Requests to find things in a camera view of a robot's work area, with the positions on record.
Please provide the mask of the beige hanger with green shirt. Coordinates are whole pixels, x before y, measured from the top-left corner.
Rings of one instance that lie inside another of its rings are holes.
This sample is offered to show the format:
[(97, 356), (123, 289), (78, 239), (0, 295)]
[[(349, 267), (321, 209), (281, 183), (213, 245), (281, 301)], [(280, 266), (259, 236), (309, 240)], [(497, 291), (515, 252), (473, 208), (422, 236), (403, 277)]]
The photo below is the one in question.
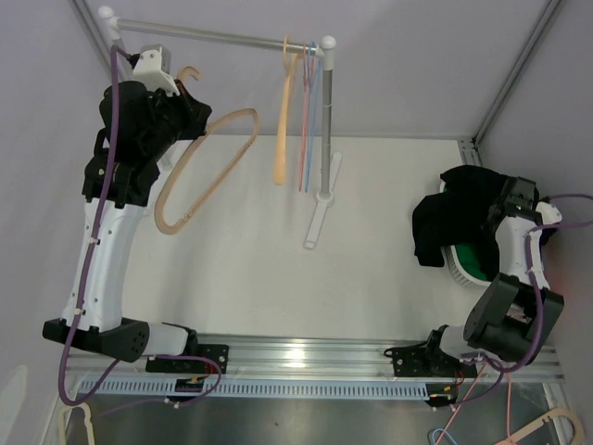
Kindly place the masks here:
[(284, 87), (277, 122), (276, 148), (274, 157), (273, 183), (284, 185), (286, 181), (286, 137), (295, 70), (300, 56), (288, 51), (288, 36), (283, 40)]

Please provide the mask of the pink wire hanger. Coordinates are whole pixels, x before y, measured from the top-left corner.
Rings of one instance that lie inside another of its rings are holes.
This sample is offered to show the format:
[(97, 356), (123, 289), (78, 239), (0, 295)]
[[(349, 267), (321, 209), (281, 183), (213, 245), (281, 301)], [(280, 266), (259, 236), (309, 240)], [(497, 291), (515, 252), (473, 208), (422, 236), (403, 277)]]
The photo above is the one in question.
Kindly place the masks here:
[(311, 122), (309, 114), (316, 69), (316, 57), (313, 51), (316, 49), (317, 45), (311, 41), (308, 48), (304, 50), (303, 56), (303, 114), (298, 182), (298, 191), (303, 193), (308, 192), (309, 186), (309, 124)]

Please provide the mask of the blue wire hanger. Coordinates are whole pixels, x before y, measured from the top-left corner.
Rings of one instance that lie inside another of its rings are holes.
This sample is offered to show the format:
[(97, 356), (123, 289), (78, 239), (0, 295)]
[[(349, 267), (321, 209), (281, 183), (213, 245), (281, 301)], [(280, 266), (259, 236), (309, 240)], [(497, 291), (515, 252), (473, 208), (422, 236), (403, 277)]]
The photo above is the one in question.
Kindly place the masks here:
[(310, 102), (310, 114), (309, 114), (310, 119), (311, 119), (311, 122), (309, 124), (309, 131), (310, 131), (310, 134), (309, 134), (309, 182), (310, 182), (312, 153), (313, 153), (315, 130), (316, 130), (317, 101), (318, 101), (318, 95), (319, 95), (319, 82), (320, 82), (320, 77), (321, 77), (321, 68), (322, 68), (322, 64), (321, 64), (321, 62), (319, 62), (317, 60), (317, 57), (316, 57), (315, 83), (312, 88), (311, 102)]

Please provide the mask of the black t shirt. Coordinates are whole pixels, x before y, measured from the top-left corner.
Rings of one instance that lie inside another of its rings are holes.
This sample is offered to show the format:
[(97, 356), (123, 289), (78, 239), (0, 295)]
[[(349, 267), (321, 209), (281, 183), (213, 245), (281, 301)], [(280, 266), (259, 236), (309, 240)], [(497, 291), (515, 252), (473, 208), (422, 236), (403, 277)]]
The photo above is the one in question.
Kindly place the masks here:
[(510, 204), (506, 202), (506, 196), (519, 181), (517, 177), (461, 165), (443, 172), (440, 179), (446, 190), (424, 197), (412, 213), (414, 255), (422, 266), (441, 268), (445, 265), (441, 248), (469, 244), (474, 248), (481, 273), (487, 281), (492, 280), (499, 272), (495, 232), (503, 220), (503, 211), (543, 222), (536, 215), (536, 205), (541, 202), (536, 186), (521, 188), (529, 205), (526, 210), (517, 210), (517, 198)]

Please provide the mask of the bright green t shirt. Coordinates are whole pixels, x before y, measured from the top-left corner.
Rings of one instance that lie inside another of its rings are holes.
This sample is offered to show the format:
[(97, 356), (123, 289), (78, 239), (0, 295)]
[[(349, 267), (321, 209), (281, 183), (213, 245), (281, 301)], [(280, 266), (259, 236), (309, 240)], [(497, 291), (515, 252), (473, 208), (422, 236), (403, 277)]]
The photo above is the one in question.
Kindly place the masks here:
[(497, 249), (485, 230), (490, 202), (482, 192), (445, 181), (441, 184), (445, 201), (441, 244), (456, 253), (456, 269), (467, 275), (464, 280), (486, 286), (498, 271)]

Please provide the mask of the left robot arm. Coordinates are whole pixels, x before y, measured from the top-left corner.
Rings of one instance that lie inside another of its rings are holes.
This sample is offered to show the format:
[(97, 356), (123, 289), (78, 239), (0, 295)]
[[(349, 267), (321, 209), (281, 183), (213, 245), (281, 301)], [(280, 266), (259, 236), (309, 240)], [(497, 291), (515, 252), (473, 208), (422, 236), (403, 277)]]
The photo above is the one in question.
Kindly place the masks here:
[(122, 362), (167, 355), (180, 372), (194, 369), (199, 348), (190, 331), (122, 314), (123, 284), (133, 238), (160, 175), (158, 161), (178, 141), (204, 135), (210, 106), (195, 100), (182, 81), (168, 94), (137, 81), (107, 89), (99, 104), (103, 126), (84, 169), (85, 229), (75, 283), (62, 314), (44, 323), (45, 339)]

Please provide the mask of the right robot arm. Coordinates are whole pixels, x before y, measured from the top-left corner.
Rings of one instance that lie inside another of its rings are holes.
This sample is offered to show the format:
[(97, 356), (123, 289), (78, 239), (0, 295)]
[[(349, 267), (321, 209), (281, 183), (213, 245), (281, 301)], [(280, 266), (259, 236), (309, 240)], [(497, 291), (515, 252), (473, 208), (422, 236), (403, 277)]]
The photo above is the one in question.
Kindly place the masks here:
[(473, 306), (463, 326), (443, 325), (431, 332), (422, 352), (424, 369), (442, 375), (484, 360), (512, 373), (537, 356), (564, 308), (564, 298), (544, 274), (541, 236), (561, 222), (558, 209), (539, 200), (536, 184), (506, 180), (482, 226), (498, 252), (498, 272)]

